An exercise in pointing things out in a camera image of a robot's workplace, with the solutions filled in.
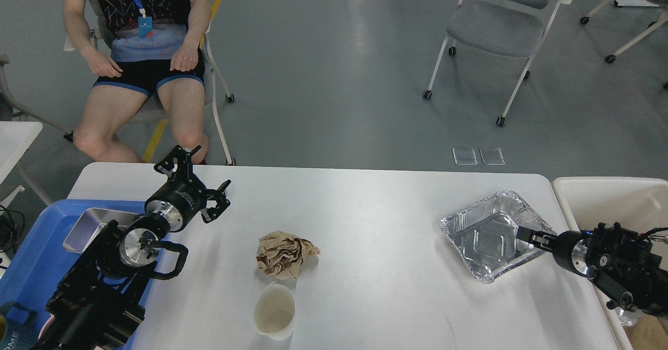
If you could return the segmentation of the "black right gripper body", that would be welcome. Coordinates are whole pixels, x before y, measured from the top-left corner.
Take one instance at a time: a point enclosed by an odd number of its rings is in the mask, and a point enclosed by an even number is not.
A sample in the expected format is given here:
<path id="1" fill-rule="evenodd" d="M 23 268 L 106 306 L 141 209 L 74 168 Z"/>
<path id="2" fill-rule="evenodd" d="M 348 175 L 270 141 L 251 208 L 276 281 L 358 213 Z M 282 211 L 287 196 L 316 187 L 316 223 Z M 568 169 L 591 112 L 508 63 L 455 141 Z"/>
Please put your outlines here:
<path id="1" fill-rule="evenodd" d="M 588 266 L 585 262 L 587 245 L 584 240 L 589 237 L 586 231 L 566 231 L 560 234 L 545 233 L 545 250 L 553 254 L 559 267 L 566 271 L 586 277 Z"/>

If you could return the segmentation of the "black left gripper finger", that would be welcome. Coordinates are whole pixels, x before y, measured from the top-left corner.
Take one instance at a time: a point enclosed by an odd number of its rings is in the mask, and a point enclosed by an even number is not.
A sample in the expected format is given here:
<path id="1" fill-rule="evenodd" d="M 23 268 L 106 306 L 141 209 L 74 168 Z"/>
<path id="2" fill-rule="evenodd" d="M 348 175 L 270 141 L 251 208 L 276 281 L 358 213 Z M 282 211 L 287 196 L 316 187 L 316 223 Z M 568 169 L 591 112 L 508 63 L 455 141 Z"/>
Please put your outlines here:
<path id="1" fill-rule="evenodd" d="M 219 216 L 231 205 L 227 198 L 226 189 L 232 181 L 227 179 L 222 182 L 218 189 L 204 188 L 200 193 L 202 208 L 200 214 L 204 223 L 210 223 L 219 218 Z"/>
<path id="2" fill-rule="evenodd" d="M 167 176 L 162 186 L 176 183 L 202 186 L 202 181 L 194 174 L 193 166 L 193 152 L 175 145 L 162 160 L 153 165 L 153 169 Z"/>

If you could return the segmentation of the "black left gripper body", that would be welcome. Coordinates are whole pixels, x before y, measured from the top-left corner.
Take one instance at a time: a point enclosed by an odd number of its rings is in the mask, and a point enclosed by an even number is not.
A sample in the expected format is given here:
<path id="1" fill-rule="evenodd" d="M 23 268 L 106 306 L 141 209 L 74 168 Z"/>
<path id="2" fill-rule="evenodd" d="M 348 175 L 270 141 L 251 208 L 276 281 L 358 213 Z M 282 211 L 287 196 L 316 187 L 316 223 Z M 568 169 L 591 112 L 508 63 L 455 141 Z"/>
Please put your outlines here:
<path id="1" fill-rule="evenodd" d="M 167 232 L 177 233 L 205 208 L 206 189 L 202 182 L 170 180 L 146 200 L 144 210 L 146 213 L 156 213 L 166 219 Z"/>

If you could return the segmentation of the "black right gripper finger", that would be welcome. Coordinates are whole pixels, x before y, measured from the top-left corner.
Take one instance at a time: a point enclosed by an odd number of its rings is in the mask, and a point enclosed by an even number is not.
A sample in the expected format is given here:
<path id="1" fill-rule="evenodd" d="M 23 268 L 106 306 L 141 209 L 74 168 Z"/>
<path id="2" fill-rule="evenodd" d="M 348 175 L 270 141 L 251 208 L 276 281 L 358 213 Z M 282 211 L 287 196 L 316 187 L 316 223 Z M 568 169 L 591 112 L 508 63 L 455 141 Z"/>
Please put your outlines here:
<path id="1" fill-rule="evenodd" d="M 516 238 L 536 247 L 551 247 L 550 243 L 554 240 L 554 234 L 519 226 L 516 231 Z"/>

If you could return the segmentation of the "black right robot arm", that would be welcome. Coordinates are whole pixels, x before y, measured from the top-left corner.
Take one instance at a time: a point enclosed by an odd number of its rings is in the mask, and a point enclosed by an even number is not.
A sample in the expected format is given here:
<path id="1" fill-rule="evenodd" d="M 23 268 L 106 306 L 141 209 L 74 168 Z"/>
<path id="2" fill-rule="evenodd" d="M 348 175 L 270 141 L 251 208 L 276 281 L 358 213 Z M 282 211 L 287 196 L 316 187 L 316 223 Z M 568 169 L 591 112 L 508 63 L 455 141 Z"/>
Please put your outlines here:
<path id="1" fill-rule="evenodd" d="M 608 309 L 641 310 L 666 319 L 666 270 L 660 267 L 662 257 L 651 252 L 651 236 L 663 231 L 665 227 L 639 234 L 615 222 L 555 235 L 521 226 L 516 238 L 552 253 L 566 271 L 586 277 L 609 298 Z"/>

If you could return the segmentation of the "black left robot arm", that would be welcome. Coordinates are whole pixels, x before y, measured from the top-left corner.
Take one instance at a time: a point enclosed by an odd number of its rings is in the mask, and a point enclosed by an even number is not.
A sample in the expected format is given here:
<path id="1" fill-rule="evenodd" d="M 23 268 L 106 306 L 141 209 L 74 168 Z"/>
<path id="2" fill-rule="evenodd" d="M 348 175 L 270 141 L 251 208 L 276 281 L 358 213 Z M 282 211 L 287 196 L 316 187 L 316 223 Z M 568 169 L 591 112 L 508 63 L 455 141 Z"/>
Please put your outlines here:
<path id="1" fill-rule="evenodd" d="M 174 146 L 154 170 L 167 177 L 128 225 L 110 220 L 57 284 L 47 301 L 52 319 L 34 349 L 115 349 L 144 321 L 140 300 L 149 282 L 181 273 L 188 248 L 166 239 L 196 214 L 205 223 L 230 205 L 226 189 L 208 188 L 193 171 L 192 150 Z"/>

